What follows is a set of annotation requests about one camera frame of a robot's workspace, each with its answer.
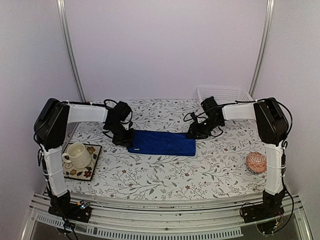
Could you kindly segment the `dark blue towel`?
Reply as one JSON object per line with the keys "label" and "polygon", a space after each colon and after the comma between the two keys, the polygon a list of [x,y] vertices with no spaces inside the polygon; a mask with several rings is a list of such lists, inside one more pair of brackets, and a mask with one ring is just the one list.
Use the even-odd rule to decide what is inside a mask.
{"label": "dark blue towel", "polygon": [[196,140],[186,133],[136,130],[128,152],[145,155],[187,156],[196,155]]}

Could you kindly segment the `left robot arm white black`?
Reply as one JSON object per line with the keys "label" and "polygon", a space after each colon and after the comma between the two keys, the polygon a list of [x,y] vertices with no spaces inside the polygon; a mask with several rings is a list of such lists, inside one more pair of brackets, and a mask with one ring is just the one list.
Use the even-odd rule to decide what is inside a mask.
{"label": "left robot arm white black", "polygon": [[103,134],[116,146],[131,147],[134,139],[133,111],[123,102],[103,103],[59,101],[50,98],[41,110],[33,130],[34,141],[41,152],[40,164],[51,194],[60,198],[68,194],[64,180],[62,150],[68,124],[103,123]]}

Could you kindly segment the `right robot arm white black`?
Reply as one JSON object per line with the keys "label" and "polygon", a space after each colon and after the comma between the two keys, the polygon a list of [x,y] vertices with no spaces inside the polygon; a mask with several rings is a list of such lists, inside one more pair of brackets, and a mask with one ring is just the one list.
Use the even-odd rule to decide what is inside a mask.
{"label": "right robot arm white black", "polygon": [[278,203],[286,194],[285,149],[293,125],[293,119],[287,119],[283,112],[287,107],[273,97],[223,104],[218,104],[213,97],[209,97],[201,106],[207,117],[199,122],[201,114],[189,114],[192,123],[186,133],[188,139],[207,139],[212,135],[213,129],[223,127],[226,121],[255,121],[266,152],[267,171],[262,193],[264,203],[259,206],[258,213],[262,218],[269,218],[278,210]]}

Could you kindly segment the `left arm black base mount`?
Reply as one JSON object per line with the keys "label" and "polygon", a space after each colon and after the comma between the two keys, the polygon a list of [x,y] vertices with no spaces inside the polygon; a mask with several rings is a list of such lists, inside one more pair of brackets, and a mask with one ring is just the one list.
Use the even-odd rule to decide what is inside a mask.
{"label": "left arm black base mount", "polygon": [[61,197],[50,196],[50,207],[48,213],[61,217],[65,220],[74,220],[82,223],[88,223],[91,217],[91,203],[86,200],[80,200],[77,203],[71,202],[71,197],[67,192]]}

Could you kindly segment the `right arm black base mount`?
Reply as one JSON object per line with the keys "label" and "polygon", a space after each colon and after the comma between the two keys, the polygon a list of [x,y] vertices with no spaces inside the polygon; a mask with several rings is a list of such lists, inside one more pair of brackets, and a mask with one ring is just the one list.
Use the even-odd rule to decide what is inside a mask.
{"label": "right arm black base mount", "polygon": [[285,190],[272,195],[265,190],[262,192],[262,203],[254,204],[246,202],[239,210],[240,216],[245,223],[266,220],[285,213],[282,200],[285,197]]}

